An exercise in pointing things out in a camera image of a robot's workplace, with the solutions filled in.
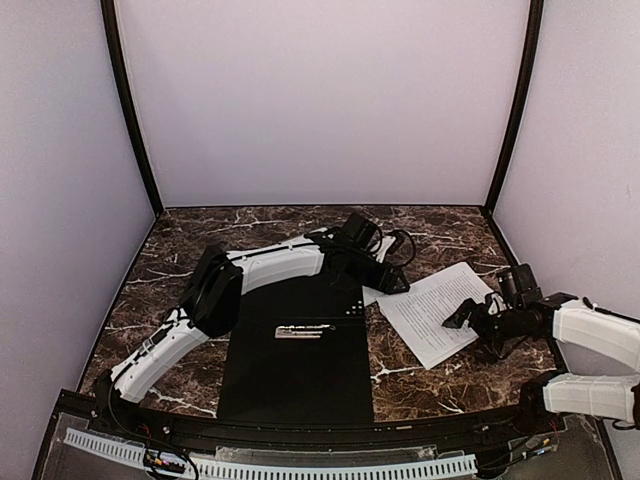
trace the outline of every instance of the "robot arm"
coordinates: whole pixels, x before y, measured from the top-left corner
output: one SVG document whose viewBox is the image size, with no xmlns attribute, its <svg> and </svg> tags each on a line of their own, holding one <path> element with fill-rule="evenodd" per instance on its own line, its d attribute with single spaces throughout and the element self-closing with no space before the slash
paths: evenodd
<svg viewBox="0 0 640 480">
<path fill-rule="evenodd" d="M 511 352 L 503 353 L 503 349 L 514 338 L 546 337 L 588 348 L 640 373 L 640 322 L 565 293 L 543 297 L 526 264 L 505 270 L 498 280 L 501 295 L 488 295 L 485 304 L 468 299 L 443 324 L 460 328 L 468 321 L 480 337 L 478 351 L 485 360 L 506 358 Z M 496 304 L 502 308 L 493 313 Z M 640 375 L 592 377 L 547 372 L 522 387 L 520 406 L 525 417 L 544 418 L 547 412 L 582 413 L 623 420 L 640 428 Z M 522 430 L 526 431 L 535 421 L 525 418 L 514 423 L 525 425 Z"/>
<path fill-rule="evenodd" d="M 376 232 L 380 238 L 374 241 Z M 184 355 L 230 332 L 238 321 L 242 295 L 264 285 L 330 269 L 383 293 L 407 291 L 402 267 L 385 260 L 403 240 L 400 232 L 384 236 L 375 224 L 352 214 L 342 227 L 320 229 L 266 248 L 224 252 L 208 246 L 178 306 L 135 352 L 98 378 L 94 385 L 98 404 L 106 405 L 114 394 L 119 400 L 139 403 Z"/>
</svg>

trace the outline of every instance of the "black metal pole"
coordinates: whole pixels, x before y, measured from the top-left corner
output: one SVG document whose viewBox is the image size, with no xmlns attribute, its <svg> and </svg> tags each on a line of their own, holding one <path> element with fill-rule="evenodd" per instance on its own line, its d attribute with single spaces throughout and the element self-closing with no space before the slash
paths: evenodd
<svg viewBox="0 0 640 480">
<path fill-rule="evenodd" d="M 482 213 L 482 216 L 487 221 L 489 230 L 491 230 L 491 233 L 493 233 L 494 238 L 496 239 L 496 241 L 498 242 L 498 245 L 500 246 L 500 250 L 502 250 L 502 253 L 504 254 L 507 261 L 509 262 L 509 265 L 511 265 L 512 267 L 515 267 L 516 265 L 518 265 L 518 259 L 516 258 L 515 254 L 511 250 L 511 247 L 507 243 L 507 240 L 504 238 L 504 235 L 502 234 L 502 230 L 500 230 L 500 227 L 494 220 L 493 215 L 489 213 L 489 210 L 487 210 L 486 207 L 480 207 L 480 213 Z"/>
<path fill-rule="evenodd" d="M 122 114 L 124 115 L 124 120 L 127 124 L 129 138 L 131 139 L 131 146 L 133 147 L 133 152 L 136 157 L 136 162 L 138 163 L 138 169 L 140 170 L 142 181 L 144 182 L 144 187 L 147 191 L 147 196 L 149 197 L 149 202 L 151 202 L 151 206 L 153 207 L 153 211 L 157 217 L 164 211 L 164 206 L 160 199 L 158 186 L 153 178 L 151 164 L 149 163 L 147 151 L 144 148 L 138 117 L 133 105 L 133 97 L 131 95 L 131 88 L 129 86 L 129 79 L 127 77 L 127 70 L 124 63 L 124 55 L 122 53 L 122 44 L 120 43 L 120 33 L 118 31 L 118 19 L 116 17 L 114 0 L 101 0 L 100 3 L 102 6 L 102 19 L 104 20 L 107 45 L 109 47 L 109 56 L 111 57 L 111 67 L 113 68 L 113 76 L 115 77 L 116 87 L 120 97 Z"/>
<path fill-rule="evenodd" d="M 489 189 L 489 195 L 484 204 L 490 215 L 498 203 L 504 179 L 507 176 L 509 162 L 513 154 L 513 147 L 516 144 L 520 122 L 522 121 L 522 113 L 527 101 L 527 92 L 529 91 L 529 83 L 531 82 L 531 73 L 533 72 L 533 62 L 536 57 L 536 49 L 538 47 L 538 36 L 540 35 L 540 25 L 542 24 L 542 9 L 544 0 L 531 0 L 529 5 L 529 21 L 527 22 L 527 33 L 524 39 L 524 49 L 522 51 L 522 60 L 520 62 L 520 71 L 518 73 L 518 82 L 516 91 L 511 104 L 511 113 L 507 122 L 507 129 L 502 141 L 498 164 L 493 174 L 493 181 Z"/>
</svg>

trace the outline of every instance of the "gray wall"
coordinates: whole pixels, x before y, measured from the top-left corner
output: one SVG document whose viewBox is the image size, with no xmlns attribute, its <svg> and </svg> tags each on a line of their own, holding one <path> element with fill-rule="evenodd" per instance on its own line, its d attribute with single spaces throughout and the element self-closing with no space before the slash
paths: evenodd
<svg viewBox="0 0 640 480">
<path fill-rule="evenodd" d="M 30 478 L 152 222 L 99 2 L 0 2 L 0 478 Z"/>
<path fill-rule="evenodd" d="M 527 0 L 120 0 L 168 206 L 484 201 Z"/>
<path fill-rule="evenodd" d="M 640 3 L 547 2 L 496 215 L 546 292 L 640 316 Z M 618 371 L 569 357 L 578 370 Z M 640 479 L 639 440 L 614 434 L 629 479 Z"/>
</svg>

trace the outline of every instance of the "marble tabletop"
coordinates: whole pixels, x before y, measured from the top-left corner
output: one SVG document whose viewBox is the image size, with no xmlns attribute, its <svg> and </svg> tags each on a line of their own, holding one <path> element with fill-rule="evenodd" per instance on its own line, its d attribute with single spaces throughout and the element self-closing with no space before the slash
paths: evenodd
<svg viewBox="0 0 640 480">
<path fill-rule="evenodd" d="M 166 210 L 156 222 L 116 300 L 80 388 L 121 362 L 158 327 L 182 292 L 208 244 L 224 249 L 265 247 L 323 226 L 341 225 L 352 211 L 388 231 L 407 230 L 417 244 L 406 269 L 415 282 L 466 261 L 492 288 L 506 258 L 476 207 L 284 206 Z M 376 304 L 367 307 L 367 336 L 377 422 L 476 412 L 518 402 L 521 385 L 554 368 L 544 341 L 527 341 L 506 361 L 479 362 L 469 346 L 424 369 Z M 169 370 L 142 405 L 216 416 L 229 338 L 207 342 Z"/>
</svg>

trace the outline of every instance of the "white paper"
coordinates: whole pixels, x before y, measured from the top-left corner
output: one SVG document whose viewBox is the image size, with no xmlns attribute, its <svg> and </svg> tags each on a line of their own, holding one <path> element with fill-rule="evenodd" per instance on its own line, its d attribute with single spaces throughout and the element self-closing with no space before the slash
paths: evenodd
<svg viewBox="0 0 640 480">
<path fill-rule="evenodd" d="M 365 307 L 368 307 L 373 302 L 377 301 L 380 297 L 386 296 L 387 295 L 385 295 L 384 293 L 379 292 L 378 290 L 374 290 L 373 288 L 362 287 L 362 299 L 364 301 Z"/>
<path fill-rule="evenodd" d="M 467 263 L 457 263 L 411 285 L 408 293 L 377 298 L 380 310 L 425 368 L 433 368 L 478 336 L 442 322 L 467 298 L 483 302 L 492 290 Z"/>
</svg>

